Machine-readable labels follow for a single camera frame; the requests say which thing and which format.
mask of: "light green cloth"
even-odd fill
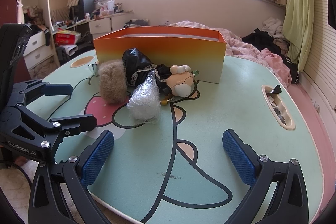
[[[287,0],[283,35],[290,41],[288,57],[303,71],[310,51],[314,23],[314,0]]]

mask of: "open box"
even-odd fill
[[[189,65],[199,70],[196,80],[212,83],[220,82],[226,50],[218,31],[168,26],[125,28],[95,39],[94,46],[100,63],[136,47],[156,65]]]

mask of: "furry brown block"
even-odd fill
[[[125,102],[127,85],[125,67],[122,60],[111,60],[99,68],[100,96],[109,104]]]

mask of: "green table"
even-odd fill
[[[95,56],[82,54],[74,61]],[[102,202],[134,223],[224,223],[245,196],[248,185],[222,147],[222,135],[232,128],[257,154],[273,161],[299,160],[308,192],[310,220],[318,210],[323,178],[318,153],[296,105],[283,88],[281,97],[296,124],[286,130],[272,115],[261,86],[279,84],[265,67],[226,56],[219,84],[196,83],[188,100],[162,106],[158,124],[135,126],[125,104],[107,105],[99,97],[99,78],[87,65],[65,64],[44,80],[70,83],[65,96],[41,97],[28,108],[41,117],[92,113],[98,126],[92,132],[67,137],[56,161],[79,155],[108,129],[115,146],[96,182],[88,189]],[[260,220],[271,200],[275,183],[255,220]]]

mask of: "black cable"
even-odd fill
[[[0,163],[14,166],[16,169],[21,171],[21,173],[26,177],[30,189],[32,188],[32,182],[31,182],[30,178],[28,177],[27,173],[20,166],[18,166],[17,164],[15,164],[13,162],[6,161],[6,160],[0,160]]]

